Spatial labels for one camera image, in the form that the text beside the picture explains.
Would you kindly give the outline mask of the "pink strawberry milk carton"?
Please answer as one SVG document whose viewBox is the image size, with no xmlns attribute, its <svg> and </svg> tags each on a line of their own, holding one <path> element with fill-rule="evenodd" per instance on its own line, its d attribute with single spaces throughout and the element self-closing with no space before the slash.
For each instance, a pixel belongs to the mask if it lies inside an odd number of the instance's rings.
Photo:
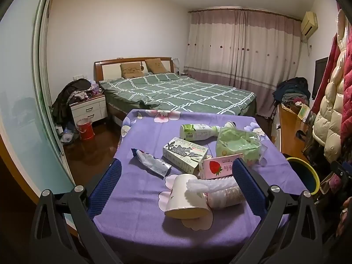
<svg viewBox="0 0 352 264">
<path fill-rule="evenodd" d="M 200 179 L 224 178 L 232 175 L 232 165 L 235 159 L 242 158 L 243 154 L 204 159 L 199 163 Z"/>
</svg>

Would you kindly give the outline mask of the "green plastic bag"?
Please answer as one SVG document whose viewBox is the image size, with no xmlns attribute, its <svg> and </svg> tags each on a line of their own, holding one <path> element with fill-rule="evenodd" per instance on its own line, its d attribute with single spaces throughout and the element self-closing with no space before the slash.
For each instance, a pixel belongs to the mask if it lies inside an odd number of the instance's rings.
<svg viewBox="0 0 352 264">
<path fill-rule="evenodd" d="M 266 151 L 257 133 L 236 128 L 221 128 L 215 145 L 217 157 L 241 154 L 248 165 L 260 162 Z"/>
</svg>

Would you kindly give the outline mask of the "blue white snack bag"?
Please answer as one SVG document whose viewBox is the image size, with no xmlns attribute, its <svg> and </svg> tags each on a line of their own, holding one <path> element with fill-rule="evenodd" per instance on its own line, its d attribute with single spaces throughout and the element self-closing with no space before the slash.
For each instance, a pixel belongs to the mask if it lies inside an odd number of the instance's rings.
<svg viewBox="0 0 352 264">
<path fill-rule="evenodd" d="M 142 150 L 132 148 L 131 151 L 133 156 L 136 157 L 144 167 L 162 178 L 166 177 L 172 167 L 172 165 L 165 161 L 157 159 L 153 155 Z"/>
</svg>

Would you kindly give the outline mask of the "white paper cup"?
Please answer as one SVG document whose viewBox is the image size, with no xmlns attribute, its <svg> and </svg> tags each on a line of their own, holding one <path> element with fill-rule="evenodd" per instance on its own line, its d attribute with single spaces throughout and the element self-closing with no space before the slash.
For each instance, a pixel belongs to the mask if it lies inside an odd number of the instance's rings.
<svg viewBox="0 0 352 264">
<path fill-rule="evenodd" d="M 188 220 L 202 218 L 210 214 L 205 196 L 187 189 L 187 182 L 197 180 L 192 174 L 177 175 L 172 183 L 171 193 L 165 209 L 165 216 Z"/>
</svg>

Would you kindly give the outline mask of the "white floral tea box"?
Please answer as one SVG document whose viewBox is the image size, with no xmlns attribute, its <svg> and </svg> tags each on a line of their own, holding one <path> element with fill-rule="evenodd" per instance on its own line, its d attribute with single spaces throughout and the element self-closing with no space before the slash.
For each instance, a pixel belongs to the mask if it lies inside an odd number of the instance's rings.
<svg viewBox="0 0 352 264">
<path fill-rule="evenodd" d="M 163 147 L 163 156 L 175 167 L 193 174 L 208 154 L 208 148 L 180 138 L 171 139 Z"/>
</svg>

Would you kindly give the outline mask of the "green white drink bottle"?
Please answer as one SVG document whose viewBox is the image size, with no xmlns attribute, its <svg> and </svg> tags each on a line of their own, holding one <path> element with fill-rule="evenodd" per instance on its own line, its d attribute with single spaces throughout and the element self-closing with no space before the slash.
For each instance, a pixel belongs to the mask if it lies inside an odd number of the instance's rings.
<svg viewBox="0 0 352 264">
<path fill-rule="evenodd" d="M 180 138 L 186 141 L 203 141 L 217 137 L 219 132 L 219 126 L 204 124 L 183 124 L 180 126 Z"/>
</svg>

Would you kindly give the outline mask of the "clear plastic cup green lid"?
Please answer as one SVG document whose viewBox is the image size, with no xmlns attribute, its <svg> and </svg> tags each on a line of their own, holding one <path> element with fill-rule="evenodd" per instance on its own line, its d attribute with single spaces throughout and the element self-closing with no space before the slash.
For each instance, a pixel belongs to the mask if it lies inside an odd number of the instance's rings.
<svg viewBox="0 0 352 264">
<path fill-rule="evenodd" d="M 208 206 L 212 209 L 223 209 L 245 201 L 239 186 L 212 192 L 207 195 Z"/>
</svg>

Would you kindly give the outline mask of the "white tissue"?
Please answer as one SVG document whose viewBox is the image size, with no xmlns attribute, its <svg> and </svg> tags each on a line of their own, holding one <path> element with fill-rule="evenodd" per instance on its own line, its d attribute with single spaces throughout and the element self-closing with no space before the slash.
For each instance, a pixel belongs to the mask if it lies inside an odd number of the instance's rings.
<svg viewBox="0 0 352 264">
<path fill-rule="evenodd" d="M 192 179 L 186 182 L 186 188 L 193 193 L 207 195 L 227 188 L 239 186 L 233 176 L 217 179 Z"/>
</svg>

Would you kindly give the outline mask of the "yellow rim trash bin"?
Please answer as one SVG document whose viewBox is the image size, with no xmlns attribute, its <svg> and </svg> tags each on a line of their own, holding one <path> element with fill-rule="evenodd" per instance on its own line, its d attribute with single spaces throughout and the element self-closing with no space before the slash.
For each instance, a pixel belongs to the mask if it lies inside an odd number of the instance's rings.
<svg viewBox="0 0 352 264">
<path fill-rule="evenodd" d="M 320 188 L 320 179 L 313 167 L 297 157 L 288 157 L 286 160 L 311 195 L 317 194 Z"/>
</svg>

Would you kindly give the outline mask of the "wooden desk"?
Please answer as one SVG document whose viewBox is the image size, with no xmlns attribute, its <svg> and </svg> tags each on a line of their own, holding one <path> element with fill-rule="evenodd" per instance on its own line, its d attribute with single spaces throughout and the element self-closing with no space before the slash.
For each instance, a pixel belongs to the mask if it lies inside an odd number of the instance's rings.
<svg viewBox="0 0 352 264">
<path fill-rule="evenodd" d="M 286 157 L 297 157 L 308 161 L 303 155 L 305 142 L 296 136 L 298 130 L 307 132 L 309 126 L 302 122 L 295 113 L 277 106 L 271 128 L 271 141 L 276 148 Z"/>
</svg>

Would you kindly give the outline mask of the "red bucket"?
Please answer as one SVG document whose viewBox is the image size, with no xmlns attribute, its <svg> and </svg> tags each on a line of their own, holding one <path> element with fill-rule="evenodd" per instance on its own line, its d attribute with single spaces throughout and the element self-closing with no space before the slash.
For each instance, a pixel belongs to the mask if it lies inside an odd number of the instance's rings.
<svg viewBox="0 0 352 264">
<path fill-rule="evenodd" d="M 93 139 L 95 136 L 92 128 L 92 121 L 90 118 L 83 118 L 78 120 L 76 123 L 76 128 L 82 141 L 88 141 Z"/>
</svg>

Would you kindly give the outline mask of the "purple floral tablecloth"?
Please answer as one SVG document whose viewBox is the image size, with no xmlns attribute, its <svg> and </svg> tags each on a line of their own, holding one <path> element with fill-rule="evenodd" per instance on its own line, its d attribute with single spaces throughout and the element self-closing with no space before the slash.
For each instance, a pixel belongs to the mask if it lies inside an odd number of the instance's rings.
<svg viewBox="0 0 352 264">
<path fill-rule="evenodd" d="M 115 157 L 122 175 L 101 214 L 94 218 L 114 251 L 163 263 L 195 262 L 235 255 L 257 227 L 260 218 L 246 203 L 213 212 L 212 226 L 193 230 L 181 220 L 166 217 L 159 202 L 168 195 L 163 178 L 152 175 L 133 156 L 139 149 L 161 158 L 163 146 L 188 123 L 223 126 L 233 122 L 250 129 L 253 117 L 226 114 L 132 110 L 123 124 L 128 131 Z"/>
</svg>

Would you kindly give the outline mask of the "white nightstand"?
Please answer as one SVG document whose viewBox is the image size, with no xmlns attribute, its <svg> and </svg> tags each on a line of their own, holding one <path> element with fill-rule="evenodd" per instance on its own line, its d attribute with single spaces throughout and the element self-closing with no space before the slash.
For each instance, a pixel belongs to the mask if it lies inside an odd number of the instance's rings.
<svg viewBox="0 0 352 264">
<path fill-rule="evenodd" d="M 99 93 L 91 98 L 70 105 L 74 125 L 82 119 L 89 119 L 96 122 L 107 117 L 106 98 Z"/>
</svg>

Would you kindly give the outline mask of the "cream puffer jacket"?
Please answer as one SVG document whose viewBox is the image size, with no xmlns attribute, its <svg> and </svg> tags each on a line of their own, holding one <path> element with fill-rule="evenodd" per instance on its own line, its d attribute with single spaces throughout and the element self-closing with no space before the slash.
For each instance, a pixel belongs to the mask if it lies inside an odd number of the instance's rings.
<svg viewBox="0 0 352 264">
<path fill-rule="evenodd" d="M 343 10 L 339 10 L 337 16 L 337 49 L 340 50 L 340 54 L 329 76 L 313 125 L 313 138 L 324 146 L 324 156 L 330 163 L 341 154 L 344 66 L 349 25 Z"/>
</svg>

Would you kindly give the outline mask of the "sliding wardrobe door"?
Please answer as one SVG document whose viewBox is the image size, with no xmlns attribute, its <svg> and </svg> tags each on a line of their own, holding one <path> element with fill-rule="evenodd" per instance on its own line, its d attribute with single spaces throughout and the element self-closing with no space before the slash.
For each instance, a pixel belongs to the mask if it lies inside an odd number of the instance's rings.
<svg viewBox="0 0 352 264">
<path fill-rule="evenodd" d="M 1 137 L 37 195 L 73 188 L 49 141 L 35 94 L 33 33 L 39 2 L 14 0 L 1 20 Z"/>
</svg>

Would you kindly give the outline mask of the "clothes pile on desk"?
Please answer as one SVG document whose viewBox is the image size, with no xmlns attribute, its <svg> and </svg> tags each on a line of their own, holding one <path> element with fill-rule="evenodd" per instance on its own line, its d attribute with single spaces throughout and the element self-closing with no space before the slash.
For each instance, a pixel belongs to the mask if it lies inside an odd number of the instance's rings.
<svg viewBox="0 0 352 264">
<path fill-rule="evenodd" d="M 311 93 L 308 90 L 308 81 L 305 77 L 294 77 L 286 81 L 282 81 L 276 87 L 273 93 L 274 103 L 288 104 L 295 103 L 295 99 L 309 105 Z"/>
</svg>

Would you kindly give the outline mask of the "dark clothes pile on nightstand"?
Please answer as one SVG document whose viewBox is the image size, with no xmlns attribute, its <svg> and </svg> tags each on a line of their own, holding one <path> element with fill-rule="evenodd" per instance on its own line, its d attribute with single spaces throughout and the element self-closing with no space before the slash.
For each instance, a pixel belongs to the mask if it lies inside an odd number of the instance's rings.
<svg viewBox="0 0 352 264">
<path fill-rule="evenodd" d="M 52 106 L 52 117 L 56 125 L 65 128 L 69 122 L 72 122 L 73 116 L 70 105 L 76 100 L 80 100 L 80 98 L 75 95 L 82 92 L 85 93 L 89 91 L 90 88 L 90 81 L 84 78 L 72 81 L 63 88 Z"/>
</svg>

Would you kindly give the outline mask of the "red puffer jacket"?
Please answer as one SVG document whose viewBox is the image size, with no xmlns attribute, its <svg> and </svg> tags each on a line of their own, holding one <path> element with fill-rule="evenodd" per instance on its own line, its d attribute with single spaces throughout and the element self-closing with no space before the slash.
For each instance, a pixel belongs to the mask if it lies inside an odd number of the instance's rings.
<svg viewBox="0 0 352 264">
<path fill-rule="evenodd" d="M 337 34 L 335 34 L 332 40 L 332 48 L 328 57 L 328 63 L 326 65 L 323 79 L 321 81 L 318 94 L 316 96 L 313 112 L 316 114 L 319 111 L 320 103 L 325 93 L 328 79 L 333 71 L 334 64 L 337 62 L 337 58 L 340 54 L 340 50 L 337 49 Z M 351 135 L 351 38 L 347 38 L 347 52 L 345 56 L 344 66 L 344 91 L 343 91 L 343 115 L 341 118 L 341 142 L 344 142 Z"/>
</svg>

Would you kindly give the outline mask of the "bed with green plaid quilt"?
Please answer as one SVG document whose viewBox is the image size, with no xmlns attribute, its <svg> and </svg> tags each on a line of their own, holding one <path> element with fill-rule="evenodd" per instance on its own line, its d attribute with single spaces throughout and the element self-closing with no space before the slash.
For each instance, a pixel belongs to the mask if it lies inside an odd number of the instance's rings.
<svg viewBox="0 0 352 264">
<path fill-rule="evenodd" d="M 107 103 L 124 113 L 133 109 L 255 116 L 256 95 L 175 73 L 148 74 L 99 82 Z"/>
</svg>

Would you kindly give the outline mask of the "wooden headboard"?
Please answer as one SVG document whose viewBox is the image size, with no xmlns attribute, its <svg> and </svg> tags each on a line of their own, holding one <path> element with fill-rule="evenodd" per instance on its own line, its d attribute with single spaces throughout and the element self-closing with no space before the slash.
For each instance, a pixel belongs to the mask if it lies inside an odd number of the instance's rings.
<svg viewBox="0 0 352 264">
<path fill-rule="evenodd" d="M 138 63 L 143 73 L 147 73 L 145 61 L 148 59 L 155 59 L 155 57 L 131 57 L 96 61 L 94 63 L 94 79 L 100 82 L 121 78 L 122 73 L 120 65 L 123 63 Z"/>
</svg>

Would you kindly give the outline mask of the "left brown pillow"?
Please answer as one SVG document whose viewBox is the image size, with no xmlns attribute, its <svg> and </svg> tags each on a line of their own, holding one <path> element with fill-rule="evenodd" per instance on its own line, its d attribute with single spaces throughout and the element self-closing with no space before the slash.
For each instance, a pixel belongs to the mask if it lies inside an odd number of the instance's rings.
<svg viewBox="0 0 352 264">
<path fill-rule="evenodd" d="M 144 76 L 140 63 L 121 63 L 121 75 L 125 79 Z"/>
</svg>

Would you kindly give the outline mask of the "brown pillow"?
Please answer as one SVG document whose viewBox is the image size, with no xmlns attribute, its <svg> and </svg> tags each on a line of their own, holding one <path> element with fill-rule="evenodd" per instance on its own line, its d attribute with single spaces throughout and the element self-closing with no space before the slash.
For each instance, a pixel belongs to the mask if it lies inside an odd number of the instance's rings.
<svg viewBox="0 0 352 264">
<path fill-rule="evenodd" d="M 121 63 L 121 75 L 125 79 L 144 76 L 140 63 Z"/>
<path fill-rule="evenodd" d="M 147 69 L 153 74 L 168 73 L 168 70 L 162 64 L 161 59 L 146 59 Z"/>
</svg>

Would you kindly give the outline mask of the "pink white curtain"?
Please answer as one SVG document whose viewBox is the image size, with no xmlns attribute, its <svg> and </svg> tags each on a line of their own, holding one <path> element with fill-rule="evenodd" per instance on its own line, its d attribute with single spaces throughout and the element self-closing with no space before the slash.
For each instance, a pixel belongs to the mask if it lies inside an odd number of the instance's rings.
<svg viewBox="0 0 352 264">
<path fill-rule="evenodd" d="M 265 11 L 216 9 L 190 14 L 184 71 L 198 81 L 251 91 L 269 117 L 273 93 L 295 77 L 301 22 Z"/>
</svg>

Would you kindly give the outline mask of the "black television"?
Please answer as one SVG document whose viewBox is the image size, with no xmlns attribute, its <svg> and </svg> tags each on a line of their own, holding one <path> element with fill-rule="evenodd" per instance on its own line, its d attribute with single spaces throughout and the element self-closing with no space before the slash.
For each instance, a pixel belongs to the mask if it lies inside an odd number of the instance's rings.
<svg viewBox="0 0 352 264">
<path fill-rule="evenodd" d="M 318 93 L 321 81 L 323 79 L 323 75 L 325 72 L 325 68 L 328 62 L 328 57 L 318 59 L 315 62 L 314 68 L 314 83 L 313 83 L 313 91 L 312 91 L 312 100 L 315 100 L 316 95 Z"/>
</svg>

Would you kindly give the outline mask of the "right brown pillow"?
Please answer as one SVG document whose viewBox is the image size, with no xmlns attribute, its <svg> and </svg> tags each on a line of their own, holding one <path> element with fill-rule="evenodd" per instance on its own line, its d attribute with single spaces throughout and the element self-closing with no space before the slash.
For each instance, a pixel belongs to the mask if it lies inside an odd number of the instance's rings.
<svg viewBox="0 0 352 264">
<path fill-rule="evenodd" d="M 153 74 L 168 73 L 168 70 L 162 64 L 161 59 L 146 59 L 147 69 Z"/>
</svg>

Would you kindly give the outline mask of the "beige air conditioner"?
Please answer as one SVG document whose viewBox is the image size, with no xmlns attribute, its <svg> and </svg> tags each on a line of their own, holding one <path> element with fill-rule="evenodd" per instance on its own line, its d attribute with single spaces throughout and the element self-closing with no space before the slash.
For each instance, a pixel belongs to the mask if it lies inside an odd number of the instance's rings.
<svg viewBox="0 0 352 264">
<path fill-rule="evenodd" d="M 304 39 L 308 39 L 318 28 L 316 13 L 307 11 L 301 22 L 301 35 Z"/>
</svg>

